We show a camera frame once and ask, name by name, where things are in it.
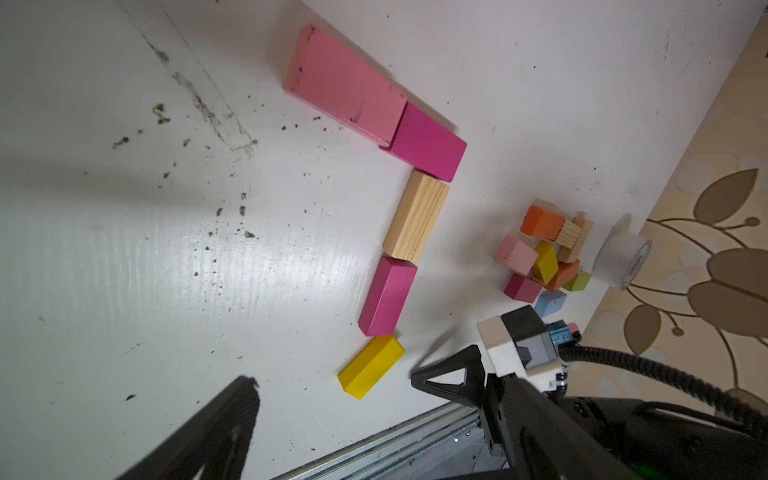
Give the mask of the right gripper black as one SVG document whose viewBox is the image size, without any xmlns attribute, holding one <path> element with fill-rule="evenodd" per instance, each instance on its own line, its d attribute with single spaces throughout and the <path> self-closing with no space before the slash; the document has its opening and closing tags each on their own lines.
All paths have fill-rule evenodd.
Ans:
<svg viewBox="0 0 768 480">
<path fill-rule="evenodd" d="M 477 345 L 414 370 L 410 381 L 423 393 L 479 408 L 490 448 L 504 454 L 514 479 L 636 477 L 527 381 L 490 374 L 485 384 Z"/>
</svg>

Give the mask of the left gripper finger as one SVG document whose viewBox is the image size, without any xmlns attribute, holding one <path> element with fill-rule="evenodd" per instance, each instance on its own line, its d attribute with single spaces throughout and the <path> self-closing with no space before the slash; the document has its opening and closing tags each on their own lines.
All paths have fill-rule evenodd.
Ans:
<svg viewBox="0 0 768 480">
<path fill-rule="evenodd" d="M 239 376 L 122 479 L 239 479 L 260 406 L 257 381 Z"/>
</svg>

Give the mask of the orange block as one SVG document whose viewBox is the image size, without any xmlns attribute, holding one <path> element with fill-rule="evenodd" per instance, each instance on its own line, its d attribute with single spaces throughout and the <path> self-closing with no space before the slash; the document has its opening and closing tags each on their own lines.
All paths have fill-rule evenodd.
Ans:
<svg viewBox="0 0 768 480">
<path fill-rule="evenodd" d="M 525 215 L 520 231 L 530 237 L 555 240 L 565 222 L 564 215 L 532 205 Z"/>
</svg>

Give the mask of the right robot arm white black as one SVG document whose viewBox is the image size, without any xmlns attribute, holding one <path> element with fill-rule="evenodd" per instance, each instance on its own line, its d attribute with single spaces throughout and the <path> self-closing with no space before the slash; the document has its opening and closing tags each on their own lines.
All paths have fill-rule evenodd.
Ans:
<svg viewBox="0 0 768 480">
<path fill-rule="evenodd" d="M 667 402 L 544 394 L 514 375 L 486 374 L 477 346 L 414 371 L 414 388 L 472 407 L 500 479 L 764 479 L 767 418 L 681 370 L 610 349 L 560 346 L 568 363 L 589 362 L 675 387 L 717 410 Z"/>
</svg>

